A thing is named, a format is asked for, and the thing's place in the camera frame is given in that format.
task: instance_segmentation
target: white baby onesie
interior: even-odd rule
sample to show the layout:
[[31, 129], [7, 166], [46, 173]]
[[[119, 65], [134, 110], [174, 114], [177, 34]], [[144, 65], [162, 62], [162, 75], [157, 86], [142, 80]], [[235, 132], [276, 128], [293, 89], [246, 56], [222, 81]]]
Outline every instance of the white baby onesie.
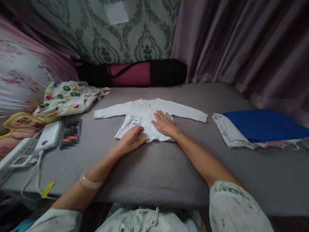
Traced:
[[207, 114], [200, 110], [160, 98], [155, 100], [140, 99], [97, 110], [94, 112], [94, 118], [109, 118], [125, 114], [125, 121], [115, 136], [117, 139], [121, 139], [133, 126], [139, 125], [144, 127], [145, 130], [139, 135], [138, 139], [149, 138], [149, 142], [155, 139], [159, 141], [174, 141], [172, 137], [161, 134], [151, 123], [152, 120], [157, 121], [154, 116], [156, 110], [162, 110], [164, 113], [167, 112], [171, 115], [172, 120], [172, 115], [201, 122], [206, 122], [207, 120]]

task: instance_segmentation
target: white paper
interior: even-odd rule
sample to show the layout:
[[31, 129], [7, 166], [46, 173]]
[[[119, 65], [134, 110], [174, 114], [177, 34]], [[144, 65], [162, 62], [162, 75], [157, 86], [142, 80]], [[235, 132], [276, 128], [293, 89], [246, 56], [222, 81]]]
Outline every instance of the white paper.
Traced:
[[111, 25], [129, 21], [124, 2], [107, 4], [104, 6], [104, 9]]

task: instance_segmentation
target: mattress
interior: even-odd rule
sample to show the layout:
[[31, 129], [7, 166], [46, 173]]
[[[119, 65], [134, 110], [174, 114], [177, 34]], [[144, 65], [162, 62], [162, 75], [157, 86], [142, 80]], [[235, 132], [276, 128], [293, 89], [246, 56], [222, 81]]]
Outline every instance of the mattress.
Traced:
[[[309, 216], [309, 152], [289, 145], [285, 149], [228, 149], [211, 119], [213, 113], [255, 109], [233, 87], [224, 83], [185, 84], [169, 88], [113, 88], [83, 115], [78, 146], [51, 149], [42, 164], [42, 189], [50, 181], [50, 193], [61, 195], [81, 174], [99, 162], [117, 140], [124, 116], [93, 118], [94, 110], [138, 99], [161, 98], [208, 114], [207, 123], [174, 117], [185, 133], [221, 160], [246, 186], [268, 215]], [[2, 186], [7, 192], [21, 190], [31, 170], [18, 170]], [[26, 192], [34, 193], [33, 180]], [[108, 176], [96, 201], [168, 208], [207, 208], [209, 189], [175, 142], [153, 141], [125, 155]]]

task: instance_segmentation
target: sleeve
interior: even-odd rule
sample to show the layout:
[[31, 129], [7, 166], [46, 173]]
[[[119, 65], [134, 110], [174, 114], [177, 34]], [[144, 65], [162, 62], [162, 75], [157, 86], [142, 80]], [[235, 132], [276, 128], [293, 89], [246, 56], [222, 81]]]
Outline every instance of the sleeve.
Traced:
[[160, 107], [164, 107], [164, 110], [170, 115], [175, 115], [182, 118], [190, 118], [196, 121], [206, 122], [207, 114], [200, 110], [191, 108], [189, 106], [181, 105], [172, 101], [166, 101], [160, 99]]
[[114, 105], [105, 109], [94, 111], [94, 118], [110, 118], [113, 116], [124, 115], [128, 113], [128, 110], [132, 106], [132, 102], [127, 102], [124, 104]]
[[50, 209], [27, 232], [78, 232], [83, 214], [67, 209]]
[[227, 181], [217, 181], [212, 186], [209, 217], [213, 232], [274, 231], [254, 198], [242, 187]]

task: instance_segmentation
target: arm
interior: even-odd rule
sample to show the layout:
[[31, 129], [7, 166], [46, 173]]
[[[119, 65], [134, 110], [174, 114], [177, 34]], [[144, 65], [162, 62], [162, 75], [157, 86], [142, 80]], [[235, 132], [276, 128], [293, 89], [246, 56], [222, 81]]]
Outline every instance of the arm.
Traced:
[[209, 189], [219, 180], [229, 181], [245, 188], [237, 177], [215, 156], [176, 127], [168, 113], [164, 114], [162, 111], [157, 111], [154, 116], [158, 121], [152, 121], [156, 129], [176, 140], [196, 170], [207, 182]]
[[[144, 130], [141, 126], [132, 127], [123, 135], [117, 145], [90, 171], [86, 177], [92, 182], [104, 182], [117, 161], [126, 153], [138, 148], [149, 139], [137, 140], [137, 136]], [[52, 206], [56, 209], [69, 209], [83, 212], [94, 199], [100, 189], [86, 189], [78, 180]]]

